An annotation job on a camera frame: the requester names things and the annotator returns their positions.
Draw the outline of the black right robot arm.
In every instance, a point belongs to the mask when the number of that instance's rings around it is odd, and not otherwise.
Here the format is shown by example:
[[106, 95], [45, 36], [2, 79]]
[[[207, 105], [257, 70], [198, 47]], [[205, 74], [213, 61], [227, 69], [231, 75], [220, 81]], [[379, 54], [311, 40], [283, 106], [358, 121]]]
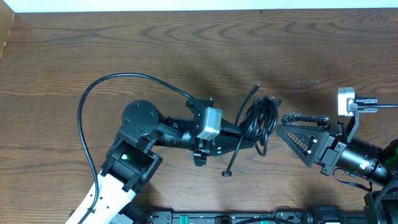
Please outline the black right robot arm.
[[[276, 129], [277, 135], [311, 167], [321, 166], [324, 175], [338, 170], [367, 180], [364, 217], [367, 223], [397, 223], [397, 141], [385, 149], [354, 138], [360, 113], [375, 113], [381, 105], [376, 98], [348, 96], [338, 98], [338, 114], [350, 121], [331, 123], [327, 116], [286, 114]], [[380, 185], [375, 191], [373, 184]]]

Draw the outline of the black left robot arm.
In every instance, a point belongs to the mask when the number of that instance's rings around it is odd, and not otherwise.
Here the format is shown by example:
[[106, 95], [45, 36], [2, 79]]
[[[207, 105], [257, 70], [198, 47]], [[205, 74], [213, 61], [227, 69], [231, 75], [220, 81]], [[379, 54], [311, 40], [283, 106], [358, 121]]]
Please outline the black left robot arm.
[[188, 149], [196, 166], [209, 156], [249, 149], [254, 142], [243, 129], [223, 119], [211, 100], [190, 97], [186, 106], [191, 120], [162, 115], [149, 101], [137, 100], [124, 109], [122, 125], [94, 184], [68, 223], [117, 223], [121, 216], [131, 223], [147, 223], [148, 214], [131, 202], [162, 162], [154, 146]]

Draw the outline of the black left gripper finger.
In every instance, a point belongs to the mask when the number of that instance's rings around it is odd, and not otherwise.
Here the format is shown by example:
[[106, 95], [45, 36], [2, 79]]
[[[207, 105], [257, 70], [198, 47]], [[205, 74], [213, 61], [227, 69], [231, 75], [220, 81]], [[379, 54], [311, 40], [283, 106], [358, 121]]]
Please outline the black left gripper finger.
[[[219, 156], [231, 151], [235, 151], [239, 143], [239, 138], [231, 136], [217, 136], [214, 138], [214, 155]], [[242, 140], [239, 149], [250, 149], [254, 147], [254, 143]]]
[[243, 130], [240, 127], [222, 118], [220, 126], [220, 135], [240, 138], [243, 135]]

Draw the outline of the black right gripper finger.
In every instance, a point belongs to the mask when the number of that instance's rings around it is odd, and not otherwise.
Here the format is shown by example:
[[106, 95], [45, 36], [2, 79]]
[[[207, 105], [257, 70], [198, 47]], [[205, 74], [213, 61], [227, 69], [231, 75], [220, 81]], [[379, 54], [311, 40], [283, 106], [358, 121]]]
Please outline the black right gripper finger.
[[330, 136], [327, 128], [288, 124], [278, 125], [276, 133], [308, 167], [314, 164]]
[[282, 124], [293, 125], [295, 122], [315, 123], [317, 126], [326, 126], [330, 121], [329, 116], [310, 115], [301, 113], [284, 114], [281, 118]]

